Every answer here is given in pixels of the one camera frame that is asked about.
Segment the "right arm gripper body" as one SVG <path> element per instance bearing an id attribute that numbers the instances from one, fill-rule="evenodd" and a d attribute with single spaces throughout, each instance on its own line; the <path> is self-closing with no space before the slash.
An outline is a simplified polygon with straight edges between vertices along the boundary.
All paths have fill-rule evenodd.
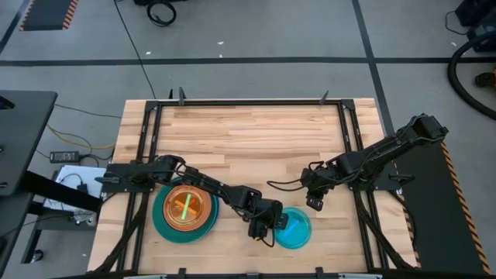
<path id="1" fill-rule="evenodd" d="M 329 179 L 320 176 L 301 177 L 301 185 L 307 188 L 306 205 L 317 212 L 322 210 L 323 197 L 329 191 Z"/>

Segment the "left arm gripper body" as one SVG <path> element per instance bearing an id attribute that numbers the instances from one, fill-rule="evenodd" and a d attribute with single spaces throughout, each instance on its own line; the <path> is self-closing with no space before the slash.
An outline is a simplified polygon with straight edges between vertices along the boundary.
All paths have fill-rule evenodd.
<path id="1" fill-rule="evenodd" d="M 255 201 L 253 212 L 249 215 L 248 236 L 263 239 L 269 229 L 285 229 L 288 214 L 283 213 L 283 204 L 277 200 L 260 199 Z"/>

